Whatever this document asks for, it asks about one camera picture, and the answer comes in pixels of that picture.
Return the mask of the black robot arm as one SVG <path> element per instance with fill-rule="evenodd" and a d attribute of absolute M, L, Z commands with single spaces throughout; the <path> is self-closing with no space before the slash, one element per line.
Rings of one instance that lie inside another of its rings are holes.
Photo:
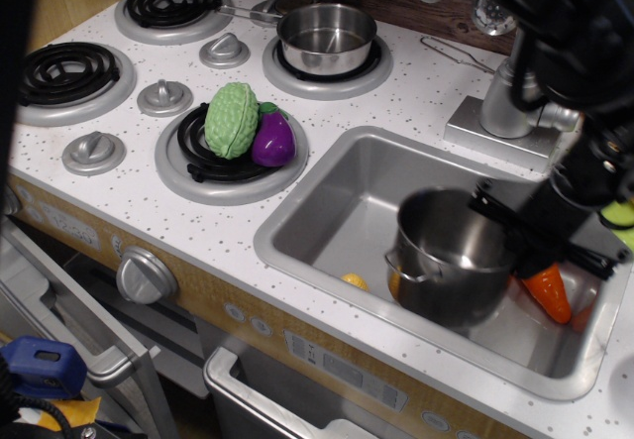
<path fill-rule="evenodd" d="M 498 0 L 524 33 L 517 76 L 532 71 L 541 100 L 579 111 L 580 137 L 517 210 L 474 208 L 504 223 L 512 273 L 531 277 L 570 260 L 608 278 L 615 260 L 571 238 L 594 212 L 633 195 L 633 0 Z"/>

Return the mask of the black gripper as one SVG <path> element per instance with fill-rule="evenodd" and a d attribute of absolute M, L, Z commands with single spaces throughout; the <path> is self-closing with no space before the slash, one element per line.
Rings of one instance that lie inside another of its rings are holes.
<path fill-rule="evenodd" d="M 504 247 L 515 256 L 511 272 L 520 279 L 564 262 L 609 278 L 629 262 L 629 249 L 594 212 L 561 197 L 549 180 L 481 178 L 469 207 L 503 227 Z"/>

